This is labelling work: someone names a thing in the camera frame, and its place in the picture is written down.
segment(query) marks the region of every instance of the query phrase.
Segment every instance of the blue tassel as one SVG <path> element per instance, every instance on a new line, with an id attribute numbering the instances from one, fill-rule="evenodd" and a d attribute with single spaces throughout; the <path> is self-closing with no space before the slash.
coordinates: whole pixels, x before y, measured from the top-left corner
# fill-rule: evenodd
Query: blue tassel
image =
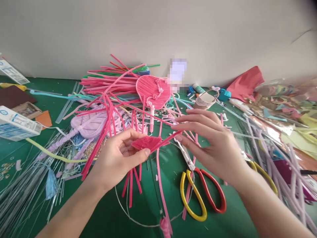
<path id="1" fill-rule="evenodd" d="M 45 190 L 46 200 L 50 200 L 57 193 L 57 179 L 53 170 L 50 167 L 48 167 Z"/>

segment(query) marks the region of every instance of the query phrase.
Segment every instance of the right hand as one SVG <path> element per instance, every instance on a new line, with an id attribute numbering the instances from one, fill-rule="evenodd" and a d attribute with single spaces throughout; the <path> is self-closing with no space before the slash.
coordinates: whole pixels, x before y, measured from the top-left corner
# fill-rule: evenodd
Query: right hand
<path id="1" fill-rule="evenodd" d="M 195 132 L 204 137 L 210 146 L 201 148 L 183 135 L 177 135 L 175 138 L 210 172 L 237 189 L 243 183 L 243 177 L 250 173 L 251 168 L 244 161 L 232 132 L 221 125 L 214 112 L 201 109 L 188 109 L 186 112 L 188 115 L 175 119 L 180 124 L 171 128 L 177 131 Z"/>

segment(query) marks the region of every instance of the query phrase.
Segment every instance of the yellow scissors handle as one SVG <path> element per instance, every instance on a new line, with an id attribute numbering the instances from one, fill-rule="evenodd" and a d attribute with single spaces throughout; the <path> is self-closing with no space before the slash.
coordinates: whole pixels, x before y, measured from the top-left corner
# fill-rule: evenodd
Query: yellow scissors handle
<path id="1" fill-rule="evenodd" d="M 184 193 L 184 183 L 185 183 L 185 177 L 187 175 L 187 178 L 188 178 L 188 181 L 189 183 L 191 184 L 191 186 L 193 187 L 194 189 L 194 192 L 198 198 L 198 201 L 199 201 L 199 204 L 200 204 L 200 207 L 201 207 L 201 210 L 202 210 L 202 215 L 201 216 L 197 216 L 191 209 L 190 207 L 188 206 L 187 202 L 186 202 L 186 198 L 185 198 L 185 193 Z M 184 206 L 186 207 L 186 210 L 188 211 L 188 213 L 197 221 L 205 221 L 207 219 L 207 210 L 206 210 L 206 207 L 205 207 L 205 204 L 195 186 L 195 184 L 193 183 L 192 179 L 191 179 L 191 172 L 190 170 L 187 170 L 186 173 L 183 172 L 182 174 L 182 178 L 181 178 L 181 185 L 180 185 L 180 190 L 181 190 L 181 198 L 183 200 L 183 203 L 184 203 Z"/>
<path id="2" fill-rule="evenodd" d="M 275 183 L 273 182 L 273 180 L 270 178 L 270 176 L 261 168 L 260 165 L 258 165 L 256 162 L 253 162 L 253 161 L 249 161 L 249 164 L 251 166 L 251 168 L 254 170 L 254 171 L 257 171 L 258 173 L 262 174 L 265 179 L 268 181 L 268 183 L 270 184 L 270 187 L 271 189 L 273 190 L 273 192 L 278 195 L 278 192 L 277 192 L 277 188 L 275 186 Z"/>

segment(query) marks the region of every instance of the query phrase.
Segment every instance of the pink fan-shaped craft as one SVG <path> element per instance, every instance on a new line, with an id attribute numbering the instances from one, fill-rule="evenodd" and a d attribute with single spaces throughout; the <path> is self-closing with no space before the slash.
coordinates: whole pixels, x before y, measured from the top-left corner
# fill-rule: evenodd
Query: pink fan-shaped craft
<path id="1" fill-rule="evenodd" d="M 145 106 L 151 109 L 151 115 L 154 111 L 161 109 L 171 97 L 171 88 L 168 79 L 154 77 L 152 75 L 143 75 L 136 81 L 136 91 Z M 154 119 L 150 120 L 150 132 L 153 132 Z"/>
<path id="2" fill-rule="evenodd" d="M 98 105 L 94 110 L 104 109 L 104 105 Z M 106 122 L 107 112 L 99 111 L 94 113 L 89 113 L 83 116 L 75 116 L 71 120 L 70 124 L 72 128 L 78 129 L 80 134 L 87 139 L 92 139 L 100 135 L 101 130 Z"/>
<path id="3" fill-rule="evenodd" d="M 152 149 L 157 147 L 158 144 L 160 144 L 161 142 L 162 142 L 161 137 L 146 136 L 146 137 L 143 137 L 141 139 L 133 141 L 131 143 L 131 145 L 138 150 L 142 150 L 144 148 L 149 148 L 152 151 Z"/>

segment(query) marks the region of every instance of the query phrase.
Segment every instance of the small paper basket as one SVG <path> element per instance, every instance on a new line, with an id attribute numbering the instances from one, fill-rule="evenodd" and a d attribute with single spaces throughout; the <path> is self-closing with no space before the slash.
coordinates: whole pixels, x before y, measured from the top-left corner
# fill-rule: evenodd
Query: small paper basket
<path id="1" fill-rule="evenodd" d="M 206 92 L 204 92 L 198 96 L 195 104 L 193 105 L 193 108 L 207 110 L 213 104 L 215 104 L 216 99 L 219 97 L 219 91 L 216 91 L 217 92 L 216 97 L 208 94 L 207 92 L 209 92 L 209 91 L 212 91 L 212 89 L 207 90 Z"/>

